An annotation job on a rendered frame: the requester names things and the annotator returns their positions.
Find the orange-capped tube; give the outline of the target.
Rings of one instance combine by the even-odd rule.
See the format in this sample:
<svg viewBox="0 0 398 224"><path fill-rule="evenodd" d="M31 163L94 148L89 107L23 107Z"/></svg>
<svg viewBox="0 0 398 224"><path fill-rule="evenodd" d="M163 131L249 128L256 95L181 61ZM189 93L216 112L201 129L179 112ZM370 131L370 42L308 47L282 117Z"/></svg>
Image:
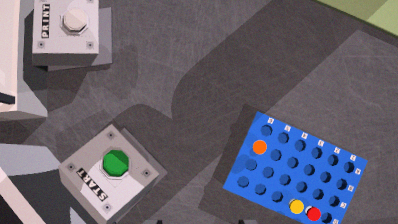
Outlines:
<svg viewBox="0 0 398 224"><path fill-rule="evenodd" d="M266 143L262 140L258 140L253 144L253 150L257 154L263 154L267 149Z"/></svg>

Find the yellow tube cap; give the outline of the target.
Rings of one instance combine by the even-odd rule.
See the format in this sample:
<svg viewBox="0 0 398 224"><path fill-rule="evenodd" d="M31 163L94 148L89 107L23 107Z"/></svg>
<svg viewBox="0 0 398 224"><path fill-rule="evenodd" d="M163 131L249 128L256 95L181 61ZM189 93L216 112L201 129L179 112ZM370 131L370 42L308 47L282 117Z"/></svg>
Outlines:
<svg viewBox="0 0 398 224"><path fill-rule="evenodd" d="M293 198L289 201L288 206L293 213L298 214L298 213L302 212L304 206L300 200L297 200L297 199L294 200L294 199L295 198Z"/></svg>

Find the blue tube rack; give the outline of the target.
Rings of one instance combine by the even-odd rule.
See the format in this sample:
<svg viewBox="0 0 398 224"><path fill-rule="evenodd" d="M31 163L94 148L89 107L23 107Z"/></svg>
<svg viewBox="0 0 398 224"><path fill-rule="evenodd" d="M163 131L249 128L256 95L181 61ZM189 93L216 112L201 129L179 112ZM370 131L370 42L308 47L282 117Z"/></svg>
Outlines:
<svg viewBox="0 0 398 224"><path fill-rule="evenodd" d="M263 154L252 149L258 140L266 143ZM223 188L304 224L340 224L366 164L361 157L257 111ZM288 206L293 198L304 205L299 214ZM305 214L310 205L321 212L317 221Z"/></svg>

